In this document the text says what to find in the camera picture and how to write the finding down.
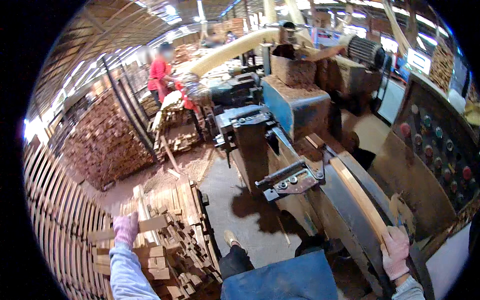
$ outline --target shoe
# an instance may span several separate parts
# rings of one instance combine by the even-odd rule
[[[223,233],[223,238],[225,240],[225,243],[227,243],[227,245],[229,247],[232,247],[232,242],[235,241],[237,242],[239,245],[240,245],[240,248],[244,249],[245,252],[248,254],[248,250],[245,249],[239,242],[239,239],[237,238],[237,236],[235,235],[235,233],[231,232],[230,230],[225,230],[224,233]]]

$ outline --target pink knit glove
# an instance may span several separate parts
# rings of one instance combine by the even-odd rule
[[[401,226],[388,226],[388,233],[382,234],[385,244],[380,246],[383,254],[384,269],[390,280],[395,280],[409,272],[406,258],[408,257],[408,235]]]
[[[131,216],[114,217],[113,232],[115,233],[115,245],[124,243],[131,250],[138,233],[138,213],[133,212]]]

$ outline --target ceiling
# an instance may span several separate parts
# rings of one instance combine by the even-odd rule
[[[276,1],[277,5],[284,5],[283,0]],[[234,2],[235,0],[203,0],[206,19],[217,21],[219,15]],[[324,4],[321,0],[315,2],[319,3],[316,5],[317,9],[335,12],[344,10],[346,5],[342,0],[337,0],[338,3],[335,4]],[[173,14],[169,5],[175,8]],[[401,1],[396,1],[395,5],[404,8]],[[263,0],[248,0],[248,9],[251,13],[263,11],[262,6]],[[422,16],[435,21],[435,15],[427,6],[419,5],[416,9]],[[354,10],[386,20],[382,9],[354,5]],[[245,4],[241,1],[224,18],[245,15]],[[96,61],[103,53],[106,53],[105,59],[109,60],[108,64],[115,66],[119,61],[116,58],[118,55],[123,59],[135,51],[136,47],[145,45],[172,29],[194,23],[196,16],[198,16],[196,0],[89,1],[65,26],[45,60],[32,94],[27,119],[31,120],[36,115],[45,114],[62,88],[68,93],[75,85],[77,88],[92,75],[96,76],[102,72],[101,61]],[[406,16],[399,13],[396,16],[400,25],[406,24]],[[177,18],[181,18],[181,21],[173,23],[172,20]],[[362,25],[362,20],[357,22],[357,25]],[[433,28],[420,22],[419,29],[421,32],[434,33]]]

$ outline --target person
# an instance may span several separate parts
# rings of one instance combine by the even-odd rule
[[[147,88],[152,93],[153,99],[159,108],[162,108],[163,99],[168,94],[167,84],[169,81],[176,82],[171,77],[171,66],[168,62],[175,56],[175,49],[167,42],[161,44],[155,53],[155,59],[150,66]]]
[[[113,297],[159,299],[132,252],[138,213],[115,217],[113,231],[115,247],[109,252]],[[295,258],[255,269],[235,234],[226,230],[224,238],[230,252],[218,262],[224,279],[221,299],[337,299],[332,270],[320,246],[302,248],[301,244]],[[406,265],[409,242],[405,229],[389,226],[383,238],[384,269],[396,285],[392,299],[423,300],[422,286],[409,274]]]

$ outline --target red shirt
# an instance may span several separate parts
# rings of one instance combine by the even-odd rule
[[[148,90],[154,91],[157,90],[155,80],[150,80],[151,78],[156,78],[160,81],[162,86],[167,84],[162,80],[166,74],[170,73],[170,66],[167,65],[163,60],[155,59],[150,65],[150,77],[148,77]]]

